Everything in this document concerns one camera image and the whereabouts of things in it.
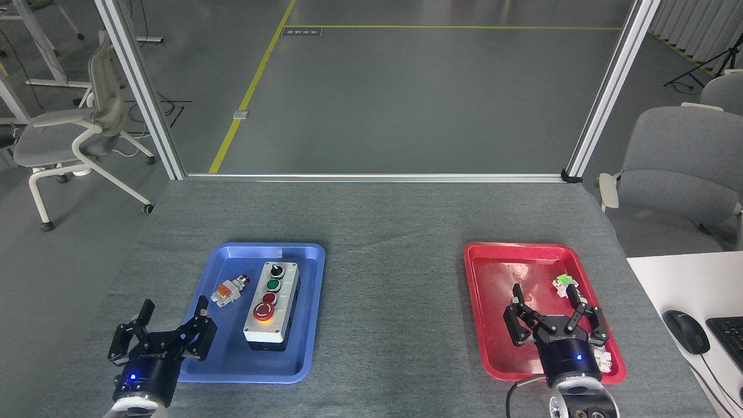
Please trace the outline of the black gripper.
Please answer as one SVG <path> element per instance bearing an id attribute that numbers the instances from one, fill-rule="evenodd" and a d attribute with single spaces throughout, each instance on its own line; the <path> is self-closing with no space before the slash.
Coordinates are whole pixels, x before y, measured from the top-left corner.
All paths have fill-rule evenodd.
<path id="1" fill-rule="evenodd" d="M 513 298 L 503 314 L 505 325 L 516 347 L 534 343 L 537 333 L 537 351 L 547 386 L 555 386 L 569 377 L 603 379 L 591 346 L 603 347 L 609 339 L 605 317 L 599 306 L 589 304 L 578 288 L 569 284 L 567 297 L 574 308 L 573 315 L 569 320 L 565 316 L 546 316 L 544 319 L 542 314 L 525 304 L 520 284 L 514 284 L 512 292 Z M 583 317 L 592 326 L 591 331 L 584 331 L 579 326 Z"/>
<path id="2" fill-rule="evenodd" d="M 157 346 L 152 352 L 152 341 L 146 326 L 156 305 L 145 300 L 140 312 L 128 323 L 118 325 L 109 349 L 108 360 L 123 371 L 115 379 L 114 399 L 148 397 L 165 407 L 170 407 L 177 386 L 183 358 L 198 362 L 207 359 L 218 326 L 207 312 L 209 301 L 199 296 L 193 315 L 175 330 L 175 344 Z M 130 353 L 133 336 L 138 345 Z"/>

